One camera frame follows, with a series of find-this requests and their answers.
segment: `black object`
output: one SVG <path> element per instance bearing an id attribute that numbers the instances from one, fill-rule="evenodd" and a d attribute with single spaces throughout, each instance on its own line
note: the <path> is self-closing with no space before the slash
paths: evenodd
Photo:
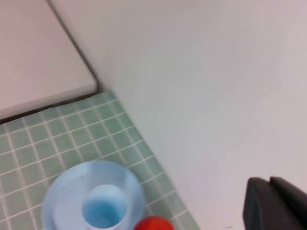
<path id="1" fill-rule="evenodd" d="M 248 180 L 246 230 L 307 230 L 307 194 L 279 177 Z"/>

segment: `red ball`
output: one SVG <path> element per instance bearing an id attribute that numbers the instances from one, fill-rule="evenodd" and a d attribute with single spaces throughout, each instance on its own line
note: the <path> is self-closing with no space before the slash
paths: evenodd
<path id="1" fill-rule="evenodd" d="M 141 220 L 134 230 L 175 230 L 164 218 L 151 216 Z"/>

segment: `green tile floor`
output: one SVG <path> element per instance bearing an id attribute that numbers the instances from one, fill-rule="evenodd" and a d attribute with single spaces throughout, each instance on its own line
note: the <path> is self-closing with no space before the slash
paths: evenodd
<path id="1" fill-rule="evenodd" d="M 144 216 L 199 230 L 175 187 L 111 92 L 0 125 L 0 230 L 41 230 L 41 204 L 63 171 L 84 161 L 128 167 L 145 191 Z"/>

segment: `light blue container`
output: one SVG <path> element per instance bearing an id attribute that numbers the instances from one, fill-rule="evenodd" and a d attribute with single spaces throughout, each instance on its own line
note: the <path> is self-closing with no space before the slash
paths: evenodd
<path id="1" fill-rule="evenodd" d="M 133 230 L 144 209 L 142 186 L 127 168 L 110 161 L 76 165 L 45 195 L 45 230 Z"/>

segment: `white shelf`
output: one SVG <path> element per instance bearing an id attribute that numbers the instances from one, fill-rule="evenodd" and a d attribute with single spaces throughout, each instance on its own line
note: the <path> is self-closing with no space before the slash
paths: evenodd
<path id="1" fill-rule="evenodd" d="M 0 30 L 0 119 L 95 91 L 45 1 L 0 1 Z"/>

